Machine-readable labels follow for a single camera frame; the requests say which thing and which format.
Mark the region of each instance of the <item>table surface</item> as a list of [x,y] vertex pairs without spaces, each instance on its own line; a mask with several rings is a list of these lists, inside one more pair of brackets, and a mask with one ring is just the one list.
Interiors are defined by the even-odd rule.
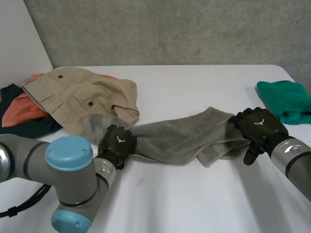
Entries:
[[[187,117],[212,106],[237,113],[264,107],[258,81],[292,78],[273,65],[82,67],[137,83],[138,124]],[[309,125],[288,126],[311,146]],[[67,135],[60,130],[40,140]],[[267,154],[252,166],[243,156],[205,168],[128,161],[110,188],[90,233],[295,233],[311,231],[311,203],[271,163]],[[0,185],[0,210],[19,205],[41,184],[13,179]],[[0,219],[0,232],[56,232],[51,216],[55,190],[31,209]]]

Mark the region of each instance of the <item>dark green cloth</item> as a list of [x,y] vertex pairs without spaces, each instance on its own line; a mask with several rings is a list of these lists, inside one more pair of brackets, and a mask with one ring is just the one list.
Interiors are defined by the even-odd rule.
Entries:
[[258,82],[258,91],[271,112],[289,125],[311,124],[311,96],[305,87],[291,81]]
[[23,89],[15,84],[0,89],[0,134],[10,133],[21,137],[38,138],[62,128],[51,116],[32,119],[12,127],[2,128],[1,121],[5,111],[10,107],[12,101],[22,93],[24,93]]

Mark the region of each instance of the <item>khaki shirt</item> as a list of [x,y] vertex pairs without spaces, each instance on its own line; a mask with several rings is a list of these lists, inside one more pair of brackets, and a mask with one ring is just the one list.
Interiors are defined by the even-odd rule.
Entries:
[[84,136],[83,117],[117,116],[138,120],[137,87],[131,80],[105,78],[85,69],[55,69],[23,85],[28,96],[72,134]]

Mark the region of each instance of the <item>white logo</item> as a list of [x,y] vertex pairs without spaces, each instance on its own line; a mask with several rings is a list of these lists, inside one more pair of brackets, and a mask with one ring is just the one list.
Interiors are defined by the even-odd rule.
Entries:
[[262,122],[256,123],[254,122],[255,125],[263,125],[264,119],[262,119]]
[[117,136],[117,140],[119,141],[119,143],[120,143],[120,142],[125,142],[125,140],[120,140],[120,139],[119,139],[119,136]]

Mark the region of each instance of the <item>green cloth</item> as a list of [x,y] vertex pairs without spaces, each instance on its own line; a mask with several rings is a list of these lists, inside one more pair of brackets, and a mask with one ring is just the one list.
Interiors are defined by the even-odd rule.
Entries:
[[311,124],[311,96],[291,81],[258,82],[257,88],[270,111],[289,125]]

